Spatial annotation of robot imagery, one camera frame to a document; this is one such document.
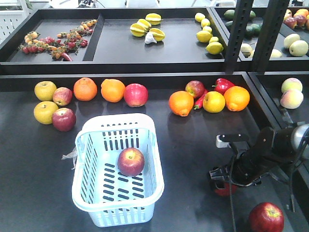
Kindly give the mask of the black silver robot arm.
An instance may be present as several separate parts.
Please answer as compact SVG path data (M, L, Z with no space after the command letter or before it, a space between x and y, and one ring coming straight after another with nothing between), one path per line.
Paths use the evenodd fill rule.
M263 128L254 145L245 134L221 134L216 137L218 148L229 147L234 156L228 164L209 172L211 181L220 186L231 183L240 187L259 185L270 170L282 164L296 167L309 158L309 126L307 124L275 130Z

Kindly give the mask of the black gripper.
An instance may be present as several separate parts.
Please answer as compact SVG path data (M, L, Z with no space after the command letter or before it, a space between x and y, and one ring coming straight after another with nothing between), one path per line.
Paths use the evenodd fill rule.
M214 167L209 171L210 187L213 191L226 191L229 184L224 181L212 179L231 179L233 184L250 186L277 165L272 159L272 147L266 143L256 143L242 153L234 164Z

